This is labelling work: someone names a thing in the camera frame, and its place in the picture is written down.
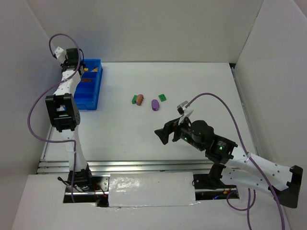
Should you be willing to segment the purple oval lego piece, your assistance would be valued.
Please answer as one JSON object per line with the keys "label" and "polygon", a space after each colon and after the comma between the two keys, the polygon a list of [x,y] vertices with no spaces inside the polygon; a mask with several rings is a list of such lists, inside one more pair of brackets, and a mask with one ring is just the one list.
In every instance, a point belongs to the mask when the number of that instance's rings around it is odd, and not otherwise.
{"label": "purple oval lego piece", "polygon": [[158,102],[157,99],[153,99],[153,100],[151,101],[151,107],[152,107],[152,110],[153,110],[153,111],[158,111],[158,110],[159,110],[160,104],[159,104],[159,102]]}

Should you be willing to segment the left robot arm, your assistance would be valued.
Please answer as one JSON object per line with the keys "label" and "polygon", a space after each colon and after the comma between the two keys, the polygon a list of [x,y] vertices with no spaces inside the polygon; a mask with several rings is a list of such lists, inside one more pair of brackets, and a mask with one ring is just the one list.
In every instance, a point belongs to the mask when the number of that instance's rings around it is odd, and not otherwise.
{"label": "left robot arm", "polygon": [[69,176],[64,183],[71,190],[89,191],[93,187],[93,176],[86,161],[79,140],[78,126],[80,112],[74,100],[74,94],[84,74],[84,63],[79,57],[79,50],[67,50],[57,47],[55,58],[62,67],[62,81],[51,96],[45,98],[48,115],[52,126],[65,141],[69,161]]}

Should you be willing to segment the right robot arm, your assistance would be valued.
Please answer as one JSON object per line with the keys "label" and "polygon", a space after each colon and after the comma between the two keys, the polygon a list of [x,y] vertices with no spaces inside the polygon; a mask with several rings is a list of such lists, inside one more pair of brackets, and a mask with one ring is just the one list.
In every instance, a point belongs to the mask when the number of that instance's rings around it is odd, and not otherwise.
{"label": "right robot arm", "polygon": [[210,181],[216,185],[236,185],[277,195],[280,204],[297,208],[303,169],[297,165],[283,166],[253,153],[245,153],[242,146],[214,133],[214,128],[203,120],[191,122],[185,118],[165,123],[155,130],[165,145],[169,135],[173,142],[179,139],[190,144],[213,162]]}

